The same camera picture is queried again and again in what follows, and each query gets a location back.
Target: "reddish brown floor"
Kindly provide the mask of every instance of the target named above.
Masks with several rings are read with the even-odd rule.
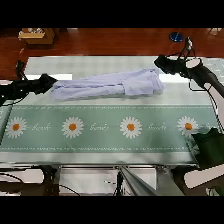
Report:
[[[211,28],[62,28],[52,46],[26,45],[20,29],[0,30],[0,79],[16,79],[15,65],[31,56],[159,55],[179,52],[182,43],[169,39],[173,31],[190,36],[196,56],[224,58],[224,29]]]

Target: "white daisy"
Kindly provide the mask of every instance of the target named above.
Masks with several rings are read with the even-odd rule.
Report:
[[[6,135],[8,135],[8,138],[17,138],[23,134],[26,127],[27,125],[25,119],[22,119],[21,117],[14,117],[6,126]]]
[[[182,117],[178,121],[178,130],[182,131],[182,135],[186,137],[191,137],[191,134],[196,134],[198,132],[198,124],[194,118]]]
[[[78,117],[69,117],[63,122],[62,131],[66,135],[66,138],[70,137],[71,139],[82,134],[83,126],[82,120]]]
[[[135,138],[141,134],[142,130],[140,121],[134,117],[123,119],[120,127],[120,131],[123,131],[123,135],[126,135],[126,138]]]

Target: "lavender cloth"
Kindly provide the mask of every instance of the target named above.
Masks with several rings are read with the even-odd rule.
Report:
[[[110,94],[152,95],[163,88],[164,85],[156,69],[141,69],[78,80],[57,81],[53,85],[52,96],[55,99],[67,100]]]

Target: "daisy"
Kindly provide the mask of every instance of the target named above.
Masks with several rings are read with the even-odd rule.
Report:
[[[135,138],[141,134],[142,130],[141,123],[134,117],[126,117],[123,119],[120,127],[120,131],[123,132],[123,135],[126,135],[126,138]]]
[[[182,117],[178,121],[178,130],[182,131],[182,135],[186,137],[191,137],[191,134],[196,134],[198,132],[198,124],[194,118]]]
[[[71,139],[82,134],[83,126],[82,120],[78,117],[69,117],[63,122],[62,131],[66,135],[66,138],[70,137]]]
[[[23,134],[26,127],[27,125],[25,119],[22,119],[21,117],[14,117],[6,126],[6,135],[8,135],[8,138],[17,138]]]

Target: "dark green object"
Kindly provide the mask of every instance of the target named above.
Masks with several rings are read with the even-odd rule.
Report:
[[[207,134],[192,134],[200,153],[196,155],[200,169],[208,169],[224,164],[224,134],[212,128]],[[215,186],[219,195],[224,195],[223,186]]]

